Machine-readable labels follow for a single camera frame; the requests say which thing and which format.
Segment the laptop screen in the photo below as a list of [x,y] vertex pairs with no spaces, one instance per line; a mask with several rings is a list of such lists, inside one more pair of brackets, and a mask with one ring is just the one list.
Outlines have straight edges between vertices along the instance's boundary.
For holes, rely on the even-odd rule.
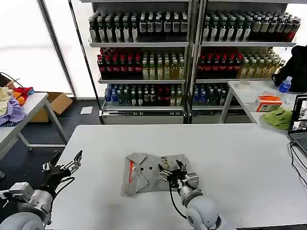
[[298,95],[293,107],[289,133],[307,132],[307,95]]

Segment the laptop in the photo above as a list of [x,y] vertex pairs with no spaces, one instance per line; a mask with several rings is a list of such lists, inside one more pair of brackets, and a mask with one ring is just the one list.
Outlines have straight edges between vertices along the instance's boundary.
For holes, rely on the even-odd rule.
[[307,154],[307,94],[296,96],[288,135]]

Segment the white table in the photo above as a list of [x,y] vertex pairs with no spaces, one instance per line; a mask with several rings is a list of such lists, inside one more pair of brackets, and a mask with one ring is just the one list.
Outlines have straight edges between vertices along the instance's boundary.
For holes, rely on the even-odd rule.
[[[257,124],[78,126],[59,164],[83,150],[82,165],[55,199],[47,229],[192,229],[169,192],[120,195],[124,160],[133,152],[185,154],[204,194],[237,228],[307,223],[307,195],[288,143]],[[185,212],[177,193],[174,199]]]
[[[54,114],[49,102],[47,101],[48,94],[46,92],[36,92],[30,95],[25,104],[21,106],[22,110],[27,114],[27,116],[18,123],[15,127],[0,127],[0,160],[5,156],[5,154],[11,149],[11,147],[16,143],[18,138],[32,150],[33,147],[65,147],[68,138],[65,136],[63,128],[59,123],[56,115]],[[22,128],[31,120],[31,118],[41,109],[44,108],[56,128],[59,136],[63,140],[65,145],[38,145],[29,144],[26,138],[21,134]]]
[[[240,103],[242,109],[245,111],[252,123],[260,124],[264,122],[262,121],[261,116],[265,112],[256,112],[253,103],[255,102],[257,96],[261,96],[263,92],[269,92],[273,95],[277,95],[278,87],[276,87],[274,82],[271,80],[249,80],[248,82],[249,86],[247,86],[245,89],[239,89],[236,86],[239,83],[238,81],[233,80],[228,82],[229,92],[220,116],[219,123],[224,122],[233,96]],[[302,93],[288,92],[287,100],[289,104],[283,103],[282,107],[288,110],[293,110],[295,98],[298,94]]]

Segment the black backpack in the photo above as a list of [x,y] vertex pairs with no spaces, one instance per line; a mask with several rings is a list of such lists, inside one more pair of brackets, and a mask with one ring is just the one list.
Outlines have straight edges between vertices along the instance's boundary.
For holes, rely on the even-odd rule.
[[292,57],[278,74],[272,75],[272,80],[276,86],[280,86],[290,76],[292,80],[289,91],[307,92],[307,46],[295,46],[291,53]]

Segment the wire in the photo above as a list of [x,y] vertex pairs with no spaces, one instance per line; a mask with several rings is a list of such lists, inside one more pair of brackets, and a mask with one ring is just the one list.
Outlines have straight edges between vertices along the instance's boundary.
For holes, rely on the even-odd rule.
[[294,145],[294,144],[296,144],[296,143],[290,141],[290,152],[291,152],[291,158],[292,158],[291,165],[292,165],[293,168],[295,168],[295,170],[296,170],[296,172],[297,172],[297,174],[298,174],[300,180],[303,180],[304,183],[305,183],[305,185],[306,185],[306,187],[307,187],[307,182],[306,182],[306,180],[302,177],[301,173],[299,172],[299,170],[297,169],[297,167],[295,167],[295,165],[294,165],[293,152],[295,153],[295,155],[296,155],[296,157],[299,159],[299,161],[302,163],[301,159],[297,156],[296,152],[295,152],[294,149],[293,149],[293,145]]
[[175,202],[174,202],[174,199],[173,199],[173,194],[172,194],[172,186],[171,186],[171,183],[169,183],[169,192],[171,194],[171,199],[172,199],[172,203],[173,203],[173,206],[174,208],[176,209],[177,213],[179,213],[184,219],[187,219],[187,217],[185,215],[183,215],[179,210],[178,208],[176,207],[175,205]]
[[68,177],[64,180],[61,180],[60,183],[63,183],[65,181],[69,181],[67,184],[65,184],[62,188],[60,188],[60,190],[56,193],[56,195],[54,196],[53,200],[51,201],[51,204],[50,204],[50,213],[52,212],[52,207],[53,207],[53,202],[54,200],[56,199],[56,197],[58,196],[58,194],[64,189],[66,188],[68,185],[70,185],[73,181],[75,180],[75,178],[72,176],[72,177]]

